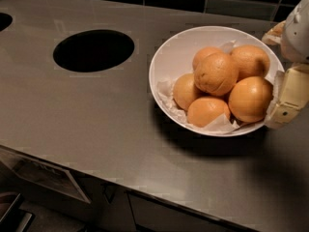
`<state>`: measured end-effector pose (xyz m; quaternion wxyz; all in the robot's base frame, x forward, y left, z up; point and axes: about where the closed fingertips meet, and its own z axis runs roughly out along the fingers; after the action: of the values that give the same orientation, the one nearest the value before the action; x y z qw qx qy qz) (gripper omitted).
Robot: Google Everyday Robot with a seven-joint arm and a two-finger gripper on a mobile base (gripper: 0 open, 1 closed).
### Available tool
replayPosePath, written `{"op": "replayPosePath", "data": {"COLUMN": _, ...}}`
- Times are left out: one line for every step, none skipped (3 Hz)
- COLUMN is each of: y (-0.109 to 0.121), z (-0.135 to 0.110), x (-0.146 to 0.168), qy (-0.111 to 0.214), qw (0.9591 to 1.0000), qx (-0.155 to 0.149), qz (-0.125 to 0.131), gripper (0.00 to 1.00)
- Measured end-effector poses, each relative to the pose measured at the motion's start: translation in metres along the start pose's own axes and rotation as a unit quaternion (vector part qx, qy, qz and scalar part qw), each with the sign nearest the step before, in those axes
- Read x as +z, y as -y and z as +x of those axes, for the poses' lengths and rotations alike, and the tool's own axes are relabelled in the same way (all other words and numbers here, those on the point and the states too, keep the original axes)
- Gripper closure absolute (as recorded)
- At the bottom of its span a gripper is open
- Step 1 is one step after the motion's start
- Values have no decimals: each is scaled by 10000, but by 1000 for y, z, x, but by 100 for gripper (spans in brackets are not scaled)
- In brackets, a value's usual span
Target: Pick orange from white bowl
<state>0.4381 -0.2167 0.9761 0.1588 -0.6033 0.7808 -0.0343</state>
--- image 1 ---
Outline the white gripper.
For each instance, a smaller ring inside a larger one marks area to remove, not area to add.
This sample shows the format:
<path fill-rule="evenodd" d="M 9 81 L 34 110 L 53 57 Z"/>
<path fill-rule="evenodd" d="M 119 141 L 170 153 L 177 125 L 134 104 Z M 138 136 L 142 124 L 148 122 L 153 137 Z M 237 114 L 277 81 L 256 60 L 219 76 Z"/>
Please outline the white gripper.
<path fill-rule="evenodd" d="M 309 0 L 301 0 L 286 21 L 264 33 L 262 42 L 281 45 L 283 57 L 294 62 L 285 72 L 276 73 L 273 100 L 265 118 L 268 128 L 280 129 L 291 123 L 309 102 Z"/>

